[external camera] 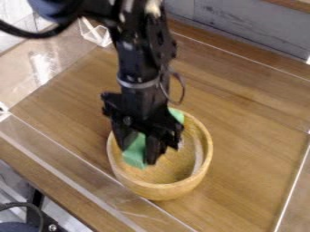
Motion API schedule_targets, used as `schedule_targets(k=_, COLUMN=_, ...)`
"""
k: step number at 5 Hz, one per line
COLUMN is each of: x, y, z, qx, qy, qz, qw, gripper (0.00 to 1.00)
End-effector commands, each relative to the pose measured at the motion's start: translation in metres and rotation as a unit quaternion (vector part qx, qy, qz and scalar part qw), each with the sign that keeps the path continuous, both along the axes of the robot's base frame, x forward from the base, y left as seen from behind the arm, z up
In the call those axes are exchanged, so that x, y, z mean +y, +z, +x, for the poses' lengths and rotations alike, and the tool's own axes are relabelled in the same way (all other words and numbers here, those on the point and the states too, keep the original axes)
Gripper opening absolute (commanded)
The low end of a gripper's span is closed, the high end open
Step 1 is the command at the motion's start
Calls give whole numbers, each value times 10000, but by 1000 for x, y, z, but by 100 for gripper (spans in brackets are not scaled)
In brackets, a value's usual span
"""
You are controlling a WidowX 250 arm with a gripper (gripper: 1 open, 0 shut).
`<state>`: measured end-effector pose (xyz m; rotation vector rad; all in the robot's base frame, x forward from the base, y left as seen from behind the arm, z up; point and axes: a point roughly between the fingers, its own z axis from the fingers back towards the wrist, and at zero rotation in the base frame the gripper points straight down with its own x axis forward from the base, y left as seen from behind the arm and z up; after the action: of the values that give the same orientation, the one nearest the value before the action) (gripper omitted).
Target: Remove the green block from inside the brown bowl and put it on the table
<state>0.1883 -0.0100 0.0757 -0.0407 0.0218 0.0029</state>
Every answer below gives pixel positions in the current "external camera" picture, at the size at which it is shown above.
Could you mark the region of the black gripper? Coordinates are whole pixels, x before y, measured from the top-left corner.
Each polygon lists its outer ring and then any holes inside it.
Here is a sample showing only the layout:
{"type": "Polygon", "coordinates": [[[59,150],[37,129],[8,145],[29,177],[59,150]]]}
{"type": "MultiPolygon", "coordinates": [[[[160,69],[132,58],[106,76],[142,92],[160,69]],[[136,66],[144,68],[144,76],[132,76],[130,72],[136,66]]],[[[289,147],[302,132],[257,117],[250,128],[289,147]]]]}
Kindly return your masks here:
{"type": "Polygon", "coordinates": [[[118,79],[120,92],[103,92],[103,114],[110,118],[118,146],[127,150],[139,132],[146,134],[146,162],[155,165],[168,147],[178,149],[183,123],[168,112],[170,78],[148,82],[118,79]]]}

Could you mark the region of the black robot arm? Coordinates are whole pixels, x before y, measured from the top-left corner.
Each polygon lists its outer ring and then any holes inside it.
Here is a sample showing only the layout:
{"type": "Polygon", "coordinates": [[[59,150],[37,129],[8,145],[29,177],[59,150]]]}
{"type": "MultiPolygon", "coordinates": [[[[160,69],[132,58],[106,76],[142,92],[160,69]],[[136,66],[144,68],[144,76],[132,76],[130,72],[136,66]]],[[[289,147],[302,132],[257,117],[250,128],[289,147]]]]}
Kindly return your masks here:
{"type": "Polygon", "coordinates": [[[32,10],[56,24],[35,33],[0,19],[0,31],[28,39],[62,34],[76,19],[103,23],[118,53],[118,83],[122,91],[103,92],[103,114],[110,118],[122,150],[144,136],[142,162],[154,165],[166,151],[179,148],[183,123],[168,110],[171,69],[176,41],[171,35],[162,0],[28,0],[32,10]]]}

